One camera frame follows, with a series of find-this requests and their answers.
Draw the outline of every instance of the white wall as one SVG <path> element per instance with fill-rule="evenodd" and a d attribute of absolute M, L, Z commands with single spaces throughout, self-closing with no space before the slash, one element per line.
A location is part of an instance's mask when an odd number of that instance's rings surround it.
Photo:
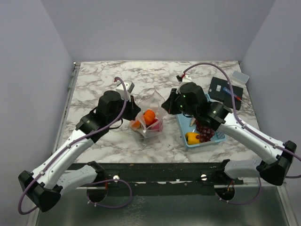
<path fill-rule="evenodd" d="M 241 68 L 250 76 L 248 88 L 262 131 L 292 140 L 301 155 L 301 1 L 276 0 Z M 301 174 L 294 160 L 289 175 Z M 301 225 L 301 179 L 288 179 L 288 192 Z"/>
<path fill-rule="evenodd" d="M 73 63 L 39 0 L 2 0 L 0 12 L 0 225 L 23 226 L 17 177 L 51 154 Z"/>
<path fill-rule="evenodd" d="M 74 61 L 242 60 L 275 0 L 42 0 Z"/>

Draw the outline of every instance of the metal floor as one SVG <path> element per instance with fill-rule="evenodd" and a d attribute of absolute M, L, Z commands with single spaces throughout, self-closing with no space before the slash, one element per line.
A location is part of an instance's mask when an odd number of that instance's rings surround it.
<path fill-rule="evenodd" d="M 237 187 L 233 201 L 252 199 L 258 187 Z M 120 205 L 127 197 L 108 197 L 104 203 Z M 264 186 L 250 205 L 230 205 L 216 196 L 136 196 L 118 210 L 87 204 L 86 190 L 63 197 L 50 211 L 39 213 L 36 226 L 288 226 L 278 190 Z"/>

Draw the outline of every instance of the red tomato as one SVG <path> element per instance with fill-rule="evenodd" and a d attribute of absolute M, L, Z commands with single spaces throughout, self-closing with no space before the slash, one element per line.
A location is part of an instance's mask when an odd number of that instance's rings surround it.
<path fill-rule="evenodd" d="M 154 124 L 155 122 L 157 122 L 158 119 L 154 119 L 150 125 Z M 155 130 L 155 131 L 158 131 L 160 132 L 161 131 L 161 128 L 162 128 L 162 122 L 159 122 L 157 125 L 153 126 L 153 127 L 150 127 L 151 130 Z"/>

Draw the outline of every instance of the marble countertop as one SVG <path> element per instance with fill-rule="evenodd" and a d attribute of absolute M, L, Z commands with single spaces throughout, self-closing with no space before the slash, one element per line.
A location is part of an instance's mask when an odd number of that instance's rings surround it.
<path fill-rule="evenodd" d="M 67 123 L 61 144 L 74 130 L 82 116 L 97 106 L 99 97 L 106 91 L 114 89 L 115 76 L 130 80 L 135 84 L 132 94 L 137 105 L 148 98 L 155 90 L 165 99 L 171 88 L 178 86 L 177 75 L 197 62 L 163 62 L 163 61 L 120 61 L 120 62 L 84 62 L 80 66 L 78 79 L 71 100 Z M 231 76 L 239 71 L 237 61 L 213 62 Z M 223 74 L 209 65 L 191 69 L 188 74 L 193 81 L 208 91 L 213 76 L 225 79 Z M 244 88 L 243 100 L 252 106 L 245 86 L 232 81 L 233 85 Z M 240 118 L 258 129 L 253 108 L 242 104 L 238 111 Z M 214 162 L 224 159 L 246 160 L 255 158 L 251 150 L 238 141 L 228 137 L 217 145 L 209 145 L 187 151 L 184 148 L 176 117 L 165 115 L 164 131 L 158 137 L 140 142 L 133 136 L 124 121 L 119 129 L 111 130 L 95 145 L 87 149 L 76 162 Z"/>

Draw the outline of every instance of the cable tie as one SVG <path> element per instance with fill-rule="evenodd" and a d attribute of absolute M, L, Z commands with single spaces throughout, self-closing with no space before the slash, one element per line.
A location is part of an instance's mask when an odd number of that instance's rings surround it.
<path fill-rule="evenodd" d="M 243 129 L 244 129 L 244 128 L 246 127 L 246 125 L 247 125 L 247 123 L 245 123 L 245 124 L 244 124 L 244 125 L 243 125 L 241 128 L 243 128 Z"/>

